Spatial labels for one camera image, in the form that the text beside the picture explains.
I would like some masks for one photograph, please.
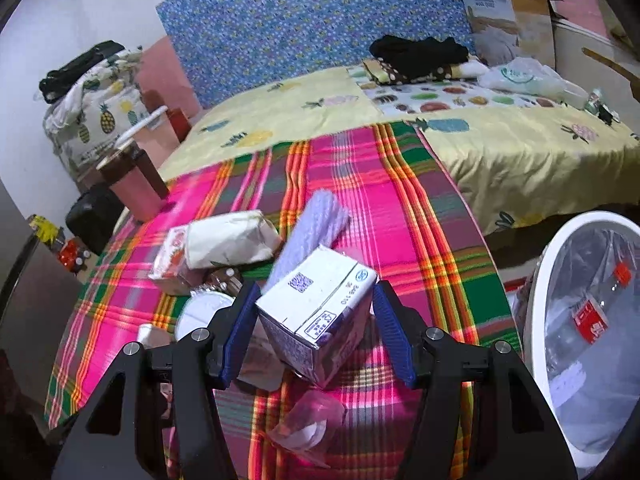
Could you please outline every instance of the yellow bedsheet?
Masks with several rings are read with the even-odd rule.
[[[462,108],[383,115],[344,68],[238,94],[214,107],[162,165],[169,179],[284,140],[305,140],[375,122],[417,121],[482,232],[521,227],[606,203],[637,203],[640,142],[574,108]],[[431,120],[456,119],[443,132]],[[562,129],[586,126],[582,137]]]

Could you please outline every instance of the red cap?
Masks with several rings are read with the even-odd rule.
[[[631,281],[631,271],[626,266],[625,262],[620,262],[616,265],[616,268],[613,270],[613,273],[616,275],[616,278],[622,283],[622,286],[627,286]]]

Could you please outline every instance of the pink plastic bag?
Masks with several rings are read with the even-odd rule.
[[[318,390],[309,390],[267,436],[294,455],[320,467],[335,431],[342,425],[344,406]]]

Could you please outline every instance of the pineapple print bag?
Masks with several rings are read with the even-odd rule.
[[[134,82],[139,61],[140,53],[124,50],[98,63],[47,111],[45,132],[73,179],[148,116]]]

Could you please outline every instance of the white trash bin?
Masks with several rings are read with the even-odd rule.
[[[632,281],[612,306],[610,327],[579,360],[584,385],[556,407],[546,370],[545,323],[552,325],[592,282],[609,277],[621,259],[629,264]],[[556,233],[533,277],[524,358],[581,478],[606,456],[640,397],[640,360],[634,359],[640,353],[634,344],[640,333],[639,267],[640,227],[620,215],[594,211],[573,218]]]

